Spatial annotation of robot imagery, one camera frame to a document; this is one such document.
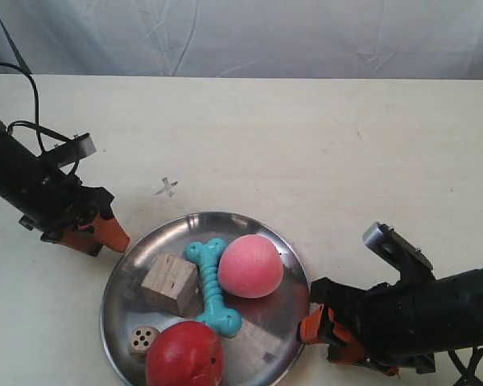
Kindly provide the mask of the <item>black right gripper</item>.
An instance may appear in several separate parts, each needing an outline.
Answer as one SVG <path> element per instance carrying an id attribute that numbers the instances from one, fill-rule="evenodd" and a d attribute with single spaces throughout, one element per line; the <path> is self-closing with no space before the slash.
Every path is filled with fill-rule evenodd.
<path id="1" fill-rule="evenodd" d="M 302 344 L 326 344 L 328 361 L 353 365 L 382 374 L 398 374 L 401 368 L 414 368 L 419 374 L 435 371 L 433 354 L 391 359 L 376 352 L 364 339 L 357 316 L 365 291 L 336 283 L 326 277 L 311 283 L 309 302 L 319 308 L 299 322 L 297 340 Z"/>

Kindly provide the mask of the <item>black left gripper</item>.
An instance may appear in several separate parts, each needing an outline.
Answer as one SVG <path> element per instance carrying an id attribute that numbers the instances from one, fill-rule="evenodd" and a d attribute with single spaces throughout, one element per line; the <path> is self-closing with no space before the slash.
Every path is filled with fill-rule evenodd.
<path id="1" fill-rule="evenodd" d="M 76 177 L 50 177 L 21 190 L 19 224 L 42 232 L 41 240 L 97 256 L 103 245 L 117 253 L 127 250 L 130 238 L 114 216 L 114 196 L 104 187 L 86 187 Z M 78 232 L 93 222 L 93 236 Z"/>

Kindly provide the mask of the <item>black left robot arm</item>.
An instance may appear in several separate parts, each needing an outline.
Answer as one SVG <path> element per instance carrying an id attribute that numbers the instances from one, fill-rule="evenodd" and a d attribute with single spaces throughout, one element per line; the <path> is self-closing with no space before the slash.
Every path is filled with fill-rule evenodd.
<path id="1" fill-rule="evenodd" d="M 103 247 L 125 252 L 130 238 L 113 214 L 113 195 L 103 187 L 84 186 L 74 170 L 61 170 L 95 153 L 92 138 L 85 133 L 56 139 L 60 146 L 36 156 L 0 121 L 0 197 L 22 212 L 19 223 L 39 230 L 43 242 L 90 256 Z"/>

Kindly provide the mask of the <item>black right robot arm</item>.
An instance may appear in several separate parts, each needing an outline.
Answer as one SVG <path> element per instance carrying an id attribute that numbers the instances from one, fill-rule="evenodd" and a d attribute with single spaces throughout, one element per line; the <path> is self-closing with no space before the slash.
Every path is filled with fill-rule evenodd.
<path id="1" fill-rule="evenodd" d="M 368 290 L 323 277 L 309 299 L 318 309 L 299 322 L 296 338 L 327 345 L 330 363 L 426 374 L 436 353 L 483 345 L 483 268 Z"/>

